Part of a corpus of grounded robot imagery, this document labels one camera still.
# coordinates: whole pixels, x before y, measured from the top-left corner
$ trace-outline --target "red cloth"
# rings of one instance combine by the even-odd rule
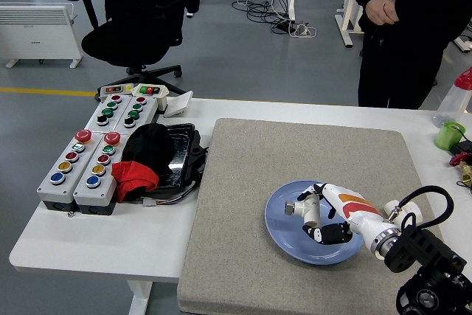
[[[159,182],[159,177],[149,167],[135,161],[112,164],[111,175],[118,182],[118,202],[122,202],[126,193],[137,187],[145,187],[146,192],[149,192],[154,190]]]

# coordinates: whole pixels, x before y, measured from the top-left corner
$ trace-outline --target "control panel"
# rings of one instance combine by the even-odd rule
[[[138,127],[155,122],[159,107],[153,95],[130,93],[107,95],[47,173],[37,192],[49,210],[113,212],[117,182],[111,176],[112,164],[121,161],[123,148]]]
[[[102,136],[85,129],[75,134],[37,189],[48,209],[64,212],[77,210],[72,193]]]

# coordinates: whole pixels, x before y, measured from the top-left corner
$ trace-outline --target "orange stripe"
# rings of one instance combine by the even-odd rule
[[[368,201],[366,201],[365,199],[361,198],[361,197],[357,197],[355,195],[347,195],[345,193],[341,193],[339,195],[339,199],[341,199],[341,201],[343,202],[349,202],[349,201],[353,201],[353,202],[358,202],[358,203],[362,203],[362,204],[366,204],[368,206],[371,206],[371,207],[374,207],[371,203],[369,203]]]

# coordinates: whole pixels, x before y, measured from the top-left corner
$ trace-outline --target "red button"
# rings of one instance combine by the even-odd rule
[[[70,153],[66,154],[66,160],[68,162],[76,162],[79,159],[79,154],[75,153],[74,151],[71,151]]]
[[[137,103],[140,103],[141,105],[145,105],[145,104],[146,104],[146,98],[143,97],[143,96],[138,97],[138,98],[136,99],[136,102],[137,102]]]
[[[110,163],[110,156],[106,154],[100,155],[97,159],[97,162],[101,165],[108,165]]]
[[[109,145],[116,145],[119,143],[119,138],[121,136],[119,135],[118,132],[110,132],[105,135],[105,142],[107,142]]]
[[[121,96],[119,95],[113,95],[111,97],[111,101],[113,101],[114,103],[121,103]]]
[[[88,142],[91,139],[91,132],[88,129],[83,129],[81,131],[78,131],[75,134],[75,139],[81,143]]]

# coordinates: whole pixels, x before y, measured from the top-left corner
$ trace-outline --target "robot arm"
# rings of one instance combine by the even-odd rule
[[[433,221],[421,222],[421,214],[411,200],[426,192],[445,196],[446,211]],[[331,206],[328,219],[338,213],[341,224],[323,226],[319,201]],[[303,230],[320,244],[344,243],[355,232],[364,237],[366,247],[394,273],[408,269],[416,260],[422,265],[397,294],[401,315],[472,315],[472,283],[462,274],[467,263],[436,238],[426,227],[437,225],[452,213],[454,203],[441,187],[425,186],[395,203],[388,219],[359,193],[334,184],[314,184],[298,197],[287,201],[285,214],[304,217]]]

